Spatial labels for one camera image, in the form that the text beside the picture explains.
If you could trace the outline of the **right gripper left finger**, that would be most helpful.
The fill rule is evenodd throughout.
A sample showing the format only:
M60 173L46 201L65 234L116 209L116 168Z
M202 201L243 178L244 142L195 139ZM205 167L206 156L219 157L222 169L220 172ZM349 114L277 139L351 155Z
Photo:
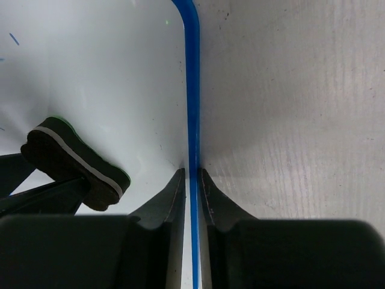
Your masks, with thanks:
M180 288L185 171L128 215L1 215L2 288Z

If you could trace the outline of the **green whiteboard eraser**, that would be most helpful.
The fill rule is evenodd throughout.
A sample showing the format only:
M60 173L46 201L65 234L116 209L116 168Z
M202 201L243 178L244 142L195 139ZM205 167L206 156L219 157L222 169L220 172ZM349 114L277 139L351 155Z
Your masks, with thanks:
M60 117L48 117L32 129L20 152L54 181L85 178L90 189L83 203L95 211L117 204L131 184L123 169L101 157Z

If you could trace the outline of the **blue framed whiteboard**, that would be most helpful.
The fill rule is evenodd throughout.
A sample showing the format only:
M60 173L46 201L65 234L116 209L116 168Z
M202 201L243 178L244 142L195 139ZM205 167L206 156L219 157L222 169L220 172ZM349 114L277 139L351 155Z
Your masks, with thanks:
M1 2L1 155L21 153L46 118L68 121L131 179L117 204L82 202L77 216L128 215L183 169L180 288L198 283L189 219L197 31L191 1ZM36 168L11 195L52 182Z

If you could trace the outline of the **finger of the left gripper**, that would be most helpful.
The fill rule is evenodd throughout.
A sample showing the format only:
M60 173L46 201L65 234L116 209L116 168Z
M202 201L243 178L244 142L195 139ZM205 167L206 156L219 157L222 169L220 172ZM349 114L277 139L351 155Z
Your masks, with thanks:
M1 199L1 215L69 214L74 215L90 191L84 178L52 182Z
M21 153L1 155L0 159L0 197L9 197L21 183L35 171Z

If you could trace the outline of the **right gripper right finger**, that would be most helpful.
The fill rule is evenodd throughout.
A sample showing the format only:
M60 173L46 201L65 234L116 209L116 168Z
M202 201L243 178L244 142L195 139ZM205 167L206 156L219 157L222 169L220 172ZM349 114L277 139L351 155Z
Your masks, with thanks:
M383 288L384 240L359 220L258 219L198 172L204 288Z

